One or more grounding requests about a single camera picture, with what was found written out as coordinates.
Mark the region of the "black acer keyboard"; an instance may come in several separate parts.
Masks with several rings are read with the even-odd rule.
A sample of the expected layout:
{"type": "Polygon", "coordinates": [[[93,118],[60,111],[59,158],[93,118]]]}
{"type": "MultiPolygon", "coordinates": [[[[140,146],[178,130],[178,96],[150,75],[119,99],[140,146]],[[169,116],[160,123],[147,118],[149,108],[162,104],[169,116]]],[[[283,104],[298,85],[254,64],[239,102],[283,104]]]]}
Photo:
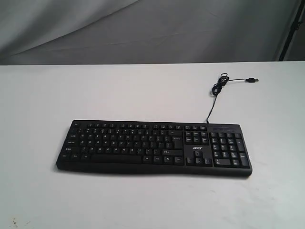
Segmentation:
{"type": "Polygon", "coordinates": [[[60,170],[110,174],[248,177],[253,169],[235,124],[74,120],[60,170]]]}

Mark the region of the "grey backdrop cloth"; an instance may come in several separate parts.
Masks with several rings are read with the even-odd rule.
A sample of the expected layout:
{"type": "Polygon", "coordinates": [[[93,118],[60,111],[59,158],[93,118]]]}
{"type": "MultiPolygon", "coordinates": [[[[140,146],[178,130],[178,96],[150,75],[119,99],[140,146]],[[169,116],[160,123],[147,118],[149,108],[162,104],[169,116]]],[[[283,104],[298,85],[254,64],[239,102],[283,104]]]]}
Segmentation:
{"type": "Polygon", "coordinates": [[[278,59],[298,0],[3,0],[2,65],[278,59]]]}

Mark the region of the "black stand pole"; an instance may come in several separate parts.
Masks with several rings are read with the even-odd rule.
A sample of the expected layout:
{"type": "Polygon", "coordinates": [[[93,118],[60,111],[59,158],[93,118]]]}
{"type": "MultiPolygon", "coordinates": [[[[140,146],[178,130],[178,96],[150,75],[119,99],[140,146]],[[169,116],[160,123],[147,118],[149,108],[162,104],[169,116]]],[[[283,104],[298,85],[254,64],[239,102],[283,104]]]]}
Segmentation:
{"type": "Polygon", "coordinates": [[[288,52],[288,49],[292,43],[292,40],[293,40],[293,37],[294,37],[294,34],[299,30],[301,24],[303,23],[302,22],[302,16],[303,16],[303,13],[305,11],[305,1],[304,0],[301,0],[300,1],[300,4],[298,5],[298,8],[297,8],[297,12],[294,16],[294,19],[290,25],[290,28],[289,28],[289,33],[286,37],[286,40],[284,42],[284,45],[283,45],[283,48],[281,50],[281,53],[278,57],[278,60],[280,62],[284,61],[286,55],[287,55],[287,52],[288,52]]]}

